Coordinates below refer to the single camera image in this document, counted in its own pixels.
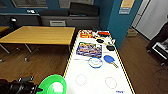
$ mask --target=gray cabinet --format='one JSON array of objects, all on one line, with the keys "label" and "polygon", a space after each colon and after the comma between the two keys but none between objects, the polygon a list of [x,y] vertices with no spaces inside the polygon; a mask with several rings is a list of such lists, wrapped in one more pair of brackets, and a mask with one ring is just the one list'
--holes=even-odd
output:
[{"label": "gray cabinet", "polygon": [[55,22],[57,25],[65,23],[66,26],[74,27],[99,27],[98,16],[41,16],[41,20],[44,26],[53,26],[52,22]]}]

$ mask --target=box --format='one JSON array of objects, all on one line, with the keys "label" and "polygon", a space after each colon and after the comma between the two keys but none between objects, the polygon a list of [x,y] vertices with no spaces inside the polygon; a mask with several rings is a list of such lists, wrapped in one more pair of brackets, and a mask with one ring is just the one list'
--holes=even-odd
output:
[{"label": "box", "polygon": [[80,42],[76,50],[76,54],[101,58],[102,46],[99,44]]},{"label": "box", "polygon": [[128,29],[128,31],[127,31],[127,36],[128,37],[132,37],[132,36],[136,36],[137,35],[137,31],[135,31],[134,29]]},{"label": "box", "polygon": [[92,30],[79,30],[81,38],[93,38]]}]

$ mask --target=table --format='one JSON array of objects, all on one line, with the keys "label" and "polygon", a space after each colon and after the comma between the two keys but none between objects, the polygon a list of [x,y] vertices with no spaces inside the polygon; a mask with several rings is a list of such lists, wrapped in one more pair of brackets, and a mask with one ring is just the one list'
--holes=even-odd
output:
[{"label": "table", "polygon": [[[92,68],[88,64],[91,57],[76,54],[80,42],[102,45],[100,59],[103,64],[100,68]],[[104,42],[112,44],[111,37],[105,38]],[[119,68],[105,62],[105,55],[112,56]],[[96,39],[80,38],[80,33],[76,38],[64,78],[67,83],[66,94],[135,94],[117,49],[109,51],[105,44],[98,43]]]},{"label": "table", "polygon": [[22,26],[1,38],[0,43],[25,44],[30,52],[32,50],[27,44],[58,44],[69,46],[74,30],[75,28],[73,27]]},{"label": "table", "polygon": [[9,27],[8,26],[0,26],[0,32],[3,32],[7,30]]}]

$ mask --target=blue wall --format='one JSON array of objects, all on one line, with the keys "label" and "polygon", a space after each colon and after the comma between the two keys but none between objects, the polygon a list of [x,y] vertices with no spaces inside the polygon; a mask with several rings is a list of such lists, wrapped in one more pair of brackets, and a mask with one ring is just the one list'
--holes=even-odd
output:
[{"label": "blue wall", "polygon": [[120,6],[122,3],[122,0],[103,0],[103,2],[105,4],[112,4],[112,9],[109,9],[109,6],[106,5],[102,5],[101,8],[106,9],[106,12],[103,12],[103,14],[101,14],[101,23],[100,24],[101,28],[104,30],[109,30],[112,38],[116,39],[116,47],[117,49],[120,48],[123,39],[125,38],[126,34],[127,34],[127,30],[130,27],[134,16],[136,15],[142,0],[135,0],[134,5],[131,9],[130,14],[124,14],[121,15],[119,14],[119,10],[120,10]]},{"label": "blue wall", "polygon": [[[28,14],[28,9],[33,8],[15,8],[12,4],[11,0],[1,0],[5,3],[7,8],[0,8],[0,13],[21,13],[21,14]],[[35,12],[38,13],[40,10],[43,9],[51,9],[51,10],[65,10],[59,8],[59,0],[46,0],[48,8],[34,8]],[[100,6],[101,0],[94,0],[94,5]]]},{"label": "blue wall", "polygon": [[103,0],[100,5],[100,26],[102,30],[106,30],[109,19],[111,16],[111,10],[113,7],[114,0]]}]

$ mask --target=green bowl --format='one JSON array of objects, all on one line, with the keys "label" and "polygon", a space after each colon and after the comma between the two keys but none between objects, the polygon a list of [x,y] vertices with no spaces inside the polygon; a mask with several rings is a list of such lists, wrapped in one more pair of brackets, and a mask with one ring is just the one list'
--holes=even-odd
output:
[{"label": "green bowl", "polygon": [[39,91],[37,94],[66,94],[67,85],[62,76],[54,74],[45,78],[39,88],[43,91]]}]

